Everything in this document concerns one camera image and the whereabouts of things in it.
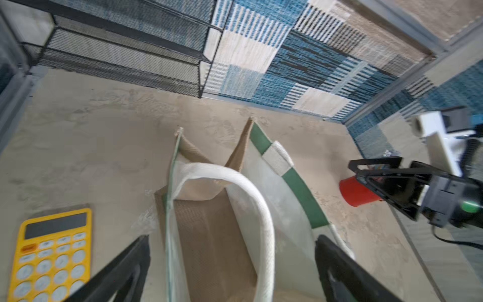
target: metal mesh shelf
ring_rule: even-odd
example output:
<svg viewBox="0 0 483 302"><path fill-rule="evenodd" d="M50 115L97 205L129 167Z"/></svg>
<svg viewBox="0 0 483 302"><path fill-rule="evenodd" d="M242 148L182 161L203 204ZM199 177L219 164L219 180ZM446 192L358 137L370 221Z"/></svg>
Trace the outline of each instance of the metal mesh shelf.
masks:
<svg viewBox="0 0 483 302"><path fill-rule="evenodd" d="M70 54L198 83L198 66L110 43L63 28L55 29L47 46Z"/></svg>
<svg viewBox="0 0 483 302"><path fill-rule="evenodd" d="M60 16L54 16L57 25L63 29L69 29L76 31L78 33L92 36L94 38L99 38L101 40L106 40L115 44L120 44L122 46L134 48L137 50L144 51L146 53L152 53L162 57L172 58L175 60L180 60L186 63L198 64L199 60L182 55L180 53L173 52L166 48L161 48L152 44L144 43L135 39L125 37L104 29L99 29L94 26L90 26L81 22L69 20Z"/></svg>
<svg viewBox="0 0 483 302"><path fill-rule="evenodd" d="M171 13L182 15L198 23L211 25L211 17L216 3L215 0L143 0L156 7L168 10Z"/></svg>
<svg viewBox="0 0 483 302"><path fill-rule="evenodd" d="M94 58L68 53L59 49L52 49L49 47L43 48L42 46L29 43L24 43L24 47L29 51L33 60L39 59L39 65L84 73L120 82L153 87L194 97L199 97L200 95L200 87L197 83L191 83L162 76L160 74L100 61Z"/></svg>
<svg viewBox="0 0 483 302"><path fill-rule="evenodd" d="M173 14L148 3L154 0L13 1L144 44L209 62L203 55L203 48L211 25L194 22L190 18L182 17L183 14Z"/></svg>

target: calculator button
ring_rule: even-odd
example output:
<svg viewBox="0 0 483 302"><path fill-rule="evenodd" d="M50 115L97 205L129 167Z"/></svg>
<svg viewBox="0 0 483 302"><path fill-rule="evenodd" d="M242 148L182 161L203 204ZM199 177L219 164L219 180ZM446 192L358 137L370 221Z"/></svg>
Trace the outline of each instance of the calculator button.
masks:
<svg viewBox="0 0 483 302"><path fill-rule="evenodd" d="M82 260L84 260L84 258L85 258L84 250L78 250L77 252L74 253L74 255L72 255L72 261L74 261L74 263L79 263Z"/></svg>
<svg viewBox="0 0 483 302"><path fill-rule="evenodd" d="M37 244L36 243L32 243L32 244L23 246L20 249L20 252L22 252L23 254L25 254L25 253L28 253L28 252L33 252L33 251L35 251L35 249L37 249Z"/></svg>
<svg viewBox="0 0 483 302"><path fill-rule="evenodd" d="M67 280L67 277L69 277L69 273L66 270L59 271L55 276L54 276L54 282L56 284L62 284Z"/></svg>
<svg viewBox="0 0 483 302"><path fill-rule="evenodd" d="M69 242L70 240L71 240L70 236L65 236L65 237L59 238L57 240L57 244L64 244L64 243Z"/></svg>
<svg viewBox="0 0 483 302"><path fill-rule="evenodd" d="M30 277L30 275L33 273L33 266L30 264L24 265L18 270L17 272L17 279L18 280L24 280Z"/></svg>
<svg viewBox="0 0 483 302"><path fill-rule="evenodd" d="M77 280L75 281L74 283L72 283L72 286L71 286L71 293L70 295L72 295L73 293L75 293L78 289L80 289L82 286L84 285L84 282L81 281L81 280Z"/></svg>
<svg viewBox="0 0 483 302"><path fill-rule="evenodd" d="M72 236L72 240L77 241L85 238L85 233L78 233Z"/></svg>
<svg viewBox="0 0 483 302"><path fill-rule="evenodd" d="M46 273L52 268L52 261L49 259L45 259L40 261L39 264L37 264L37 272L38 273Z"/></svg>
<svg viewBox="0 0 483 302"><path fill-rule="evenodd" d="M38 255L39 255L39 258L44 258L44 257L50 256L52 253L53 253L52 249L49 248L44 251L40 251Z"/></svg>
<svg viewBox="0 0 483 302"><path fill-rule="evenodd" d="M61 254L61 253L67 252L70 248L71 248L70 244L61 245L56 249L56 252L58 254Z"/></svg>
<svg viewBox="0 0 483 302"><path fill-rule="evenodd" d="M20 257L18 262L25 263L25 262L32 261L34 259L35 259L35 254L29 254L29 255L25 255L25 256Z"/></svg>
<svg viewBox="0 0 483 302"><path fill-rule="evenodd" d="M54 245L54 240L44 241L39 244L39 249L49 248Z"/></svg>
<svg viewBox="0 0 483 302"><path fill-rule="evenodd" d="M14 296L16 298L23 298L25 295L27 295L30 290L32 289L32 283L31 282L22 282L20 283L14 291Z"/></svg>
<svg viewBox="0 0 483 302"><path fill-rule="evenodd" d="M67 263L69 263L69 256L67 255L60 255L56 259L56 267L58 269L63 269L67 265Z"/></svg>
<svg viewBox="0 0 483 302"><path fill-rule="evenodd" d="M35 298L33 298L33 302L48 302L49 301L49 295L46 293L40 293Z"/></svg>
<svg viewBox="0 0 483 302"><path fill-rule="evenodd" d="M80 248L80 247L83 247L84 245L85 245L85 240L82 240L82 241L74 242L72 244L72 248Z"/></svg>
<svg viewBox="0 0 483 302"><path fill-rule="evenodd" d="M35 281L35 290L43 291L47 288L50 284L50 277L49 276L42 276L37 281Z"/></svg>
<svg viewBox="0 0 483 302"><path fill-rule="evenodd" d="M74 266L74 268L72 269L72 272L71 272L71 276L72 276L73 279L78 279L78 278L82 277L84 272L85 272L84 265L79 264L77 266Z"/></svg>
<svg viewBox="0 0 483 302"><path fill-rule="evenodd" d="M67 287L59 286L52 293L52 300L62 301L67 296Z"/></svg>

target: yellow calculator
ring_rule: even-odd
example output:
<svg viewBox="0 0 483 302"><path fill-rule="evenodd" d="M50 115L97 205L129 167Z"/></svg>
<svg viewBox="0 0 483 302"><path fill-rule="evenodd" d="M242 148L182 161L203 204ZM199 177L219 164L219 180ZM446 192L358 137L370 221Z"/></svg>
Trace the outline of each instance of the yellow calculator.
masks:
<svg viewBox="0 0 483 302"><path fill-rule="evenodd" d="M18 232L8 302L57 302L90 278L92 212L26 220Z"/></svg>

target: bag handle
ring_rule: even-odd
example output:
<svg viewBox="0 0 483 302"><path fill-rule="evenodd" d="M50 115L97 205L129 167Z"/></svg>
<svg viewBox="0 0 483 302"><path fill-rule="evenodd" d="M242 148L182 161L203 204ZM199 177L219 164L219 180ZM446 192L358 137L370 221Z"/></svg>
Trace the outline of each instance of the bag handle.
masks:
<svg viewBox="0 0 483 302"><path fill-rule="evenodd" d="M262 194L243 174L219 165L194 162L179 164L177 177L173 179L172 199L181 192L183 184L190 179L211 178L229 181L238 185L255 202L260 219L260 264L256 281L254 302L271 302L275 279L275 231L270 211Z"/></svg>

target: canvas bag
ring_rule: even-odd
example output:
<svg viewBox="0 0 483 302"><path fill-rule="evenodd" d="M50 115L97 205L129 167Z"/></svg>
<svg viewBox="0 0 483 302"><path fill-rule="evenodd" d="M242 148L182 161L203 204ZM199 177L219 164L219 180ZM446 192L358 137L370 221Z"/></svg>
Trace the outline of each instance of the canvas bag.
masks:
<svg viewBox="0 0 483 302"><path fill-rule="evenodd" d="M261 293L267 289L260 288L271 286L264 263L266 226L253 194L222 175L230 169L255 185L270 211L275 232L275 301L323 299L315 239L325 234L351 252L281 144L272 143L249 119L225 165L229 169L217 169L211 177L205 171L200 177L199 165L193 172L192 163L203 163L213 171L222 167L212 165L182 129L175 137L169 184L155 194L165 234L168 301L254 301L254 296L255 301L271 301L271 295Z"/></svg>

